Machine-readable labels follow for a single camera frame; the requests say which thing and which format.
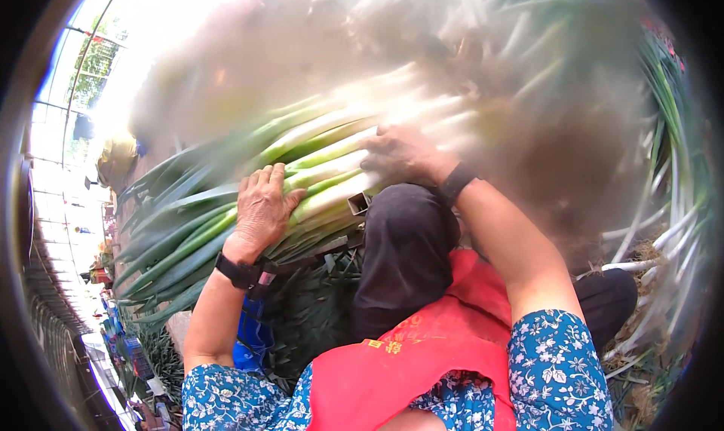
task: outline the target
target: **blurry hand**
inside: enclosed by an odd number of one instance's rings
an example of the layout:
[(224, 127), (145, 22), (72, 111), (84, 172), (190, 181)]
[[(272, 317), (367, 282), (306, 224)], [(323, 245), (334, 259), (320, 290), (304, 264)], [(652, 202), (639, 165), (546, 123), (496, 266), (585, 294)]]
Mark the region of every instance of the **blurry hand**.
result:
[(377, 136), (363, 142), (370, 155), (362, 161), (364, 170), (377, 170), (405, 178), (425, 178), (440, 185), (460, 162), (439, 151), (417, 128), (377, 128)]
[(267, 165), (239, 183), (236, 230), (224, 243), (229, 260), (252, 264), (282, 237), (289, 215), (306, 195), (305, 189), (282, 194), (284, 164)]

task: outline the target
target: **woman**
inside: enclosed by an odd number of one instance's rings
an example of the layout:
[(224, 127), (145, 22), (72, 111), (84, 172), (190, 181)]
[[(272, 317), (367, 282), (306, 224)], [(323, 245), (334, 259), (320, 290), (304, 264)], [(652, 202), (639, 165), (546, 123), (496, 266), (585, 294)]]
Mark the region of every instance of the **woman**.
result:
[[(409, 128), (380, 128), (367, 145), (363, 168), (440, 187), (391, 186), (373, 200), (352, 310), (364, 340), (314, 359), (289, 398), (232, 368), (245, 291), (214, 270), (186, 337), (185, 429), (611, 429), (578, 296), (601, 346), (633, 311), (630, 277), (599, 276), (610, 288), (577, 296), (555, 246), (457, 159)], [(283, 234), (304, 195), (282, 196), (283, 179), (276, 164), (240, 183), (237, 230), (222, 250), (231, 263), (253, 264)], [(452, 205), (490, 264), (472, 251), (448, 256), (459, 237)], [(600, 318), (602, 304), (612, 319)]]

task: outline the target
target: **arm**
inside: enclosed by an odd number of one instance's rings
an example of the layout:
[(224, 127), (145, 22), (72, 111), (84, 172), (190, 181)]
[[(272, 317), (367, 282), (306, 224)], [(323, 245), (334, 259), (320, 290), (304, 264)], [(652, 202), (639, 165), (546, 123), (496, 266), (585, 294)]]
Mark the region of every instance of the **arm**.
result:
[[(267, 165), (239, 183), (237, 224), (222, 253), (235, 263), (253, 264), (259, 254), (284, 234), (289, 214), (305, 195), (297, 189), (282, 195), (284, 164)], [(244, 291), (214, 269), (196, 302), (186, 342), (184, 371), (201, 364), (234, 366), (232, 352)]]
[[(366, 148), (373, 155), (363, 168), (403, 172), (437, 185), (459, 163), (410, 128), (380, 128)], [(563, 257), (510, 200), (475, 179), (457, 197), (456, 206), (505, 281), (513, 322), (542, 309), (566, 310), (583, 319)]]

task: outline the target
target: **black wristwatch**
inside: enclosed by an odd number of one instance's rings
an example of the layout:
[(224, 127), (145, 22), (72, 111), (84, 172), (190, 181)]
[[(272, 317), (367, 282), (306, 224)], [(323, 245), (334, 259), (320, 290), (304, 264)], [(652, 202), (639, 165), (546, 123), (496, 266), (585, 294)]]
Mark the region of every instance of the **black wristwatch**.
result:
[(252, 290), (258, 283), (262, 274), (261, 266), (256, 264), (239, 263), (229, 260), (219, 252), (216, 255), (216, 269), (231, 280), (231, 284), (240, 290)]
[(463, 188), (468, 185), (469, 182), (477, 178), (478, 175), (475, 171), (470, 168), (466, 163), (458, 164), (452, 172), (445, 179), (439, 187), (439, 191), (445, 200), (448, 202), (449, 207), (454, 207), (457, 202), (457, 196), (463, 191)]

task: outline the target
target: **red vest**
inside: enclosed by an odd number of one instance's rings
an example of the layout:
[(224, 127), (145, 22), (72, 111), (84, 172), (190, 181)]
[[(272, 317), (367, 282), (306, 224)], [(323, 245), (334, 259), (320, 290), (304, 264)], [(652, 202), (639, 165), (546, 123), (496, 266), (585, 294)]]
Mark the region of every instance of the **red vest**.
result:
[(379, 340), (341, 346), (313, 361), (309, 431), (369, 431), (384, 425), (450, 370), (492, 381), (494, 431), (515, 431), (505, 284), (472, 250), (453, 251), (452, 285)]

